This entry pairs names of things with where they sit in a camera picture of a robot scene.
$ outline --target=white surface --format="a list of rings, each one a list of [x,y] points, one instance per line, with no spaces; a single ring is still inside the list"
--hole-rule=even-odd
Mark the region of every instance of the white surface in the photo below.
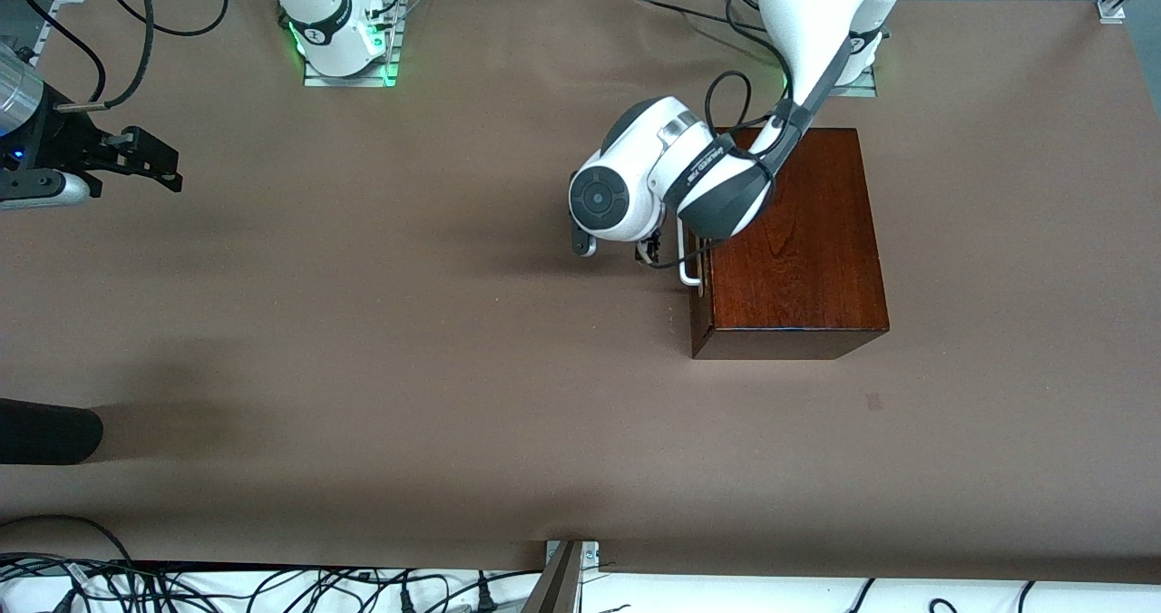
[[[435,574],[420,570],[414,575]],[[395,571],[380,571],[381,578]],[[448,577],[452,589],[475,582],[474,570],[440,572]],[[269,572],[208,572],[186,575],[185,583],[200,592],[250,594]],[[786,613],[843,613],[851,607],[863,579],[806,579],[780,577],[698,577],[663,575],[597,575],[587,572],[582,589],[582,613],[604,613],[622,605],[630,605],[629,613],[708,613],[727,611],[786,612]],[[283,577],[274,580],[279,583]],[[317,572],[296,578],[293,583],[258,597],[253,613],[282,613]],[[532,591],[535,575],[503,579],[490,584],[492,598],[498,603],[522,599]],[[6,613],[43,613],[60,600],[68,586],[66,577],[31,577],[0,585],[0,606]],[[1007,613],[1016,611],[1022,582],[953,582],[918,579],[880,579],[875,582],[863,604],[860,613],[922,613],[928,603],[940,597],[951,601],[960,613]],[[374,591],[372,585],[344,584],[365,598]],[[410,585],[418,613],[444,597],[444,585],[430,579]],[[215,600],[221,613],[244,613],[245,600]],[[475,607],[476,592],[471,591],[453,601]],[[305,599],[295,611],[302,611]],[[180,613],[197,611],[178,604]],[[84,604],[74,603],[75,613]],[[353,613],[358,604],[352,597],[331,591],[319,601],[324,613]],[[391,586],[377,601],[376,613],[398,613],[399,589]],[[109,603],[93,606],[94,613],[121,613],[120,605]],[[1027,596],[1025,613],[1155,613],[1161,611],[1161,586],[1099,585],[1037,583]]]

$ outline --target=brown table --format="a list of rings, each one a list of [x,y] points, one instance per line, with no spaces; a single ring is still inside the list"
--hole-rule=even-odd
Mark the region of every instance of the brown table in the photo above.
[[[820,122],[859,131],[892,331],[822,363],[692,361],[676,275],[569,251],[569,172],[627,106],[738,67],[772,100],[716,23],[426,0],[398,88],[307,89],[273,15],[159,37],[95,117],[178,146],[185,193],[0,219],[0,383],[110,421],[103,461],[0,469],[3,515],[142,558],[515,567],[580,535],[619,569],[1158,579],[1161,125],[1087,2],[900,6],[881,96]],[[62,19],[124,85],[138,23]],[[42,68],[92,85],[58,35]]]

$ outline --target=silver cylinder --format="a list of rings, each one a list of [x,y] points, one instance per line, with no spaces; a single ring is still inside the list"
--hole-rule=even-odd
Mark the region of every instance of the silver cylinder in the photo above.
[[[0,43],[0,137],[33,118],[44,95],[44,81],[5,43]]]

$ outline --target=black cylinder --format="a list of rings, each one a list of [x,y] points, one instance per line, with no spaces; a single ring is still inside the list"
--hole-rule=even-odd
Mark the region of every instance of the black cylinder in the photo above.
[[[0,398],[0,463],[71,466],[101,445],[99,414],[72,406]]]

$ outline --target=wooden box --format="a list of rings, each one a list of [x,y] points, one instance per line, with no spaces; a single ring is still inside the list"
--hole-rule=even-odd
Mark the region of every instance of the wooden box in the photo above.
[[[756,135],[743,130],[738,145]],[[698,268],[697,359],[837,359],[887,332],[858,134],[809,130],[766,212]]]

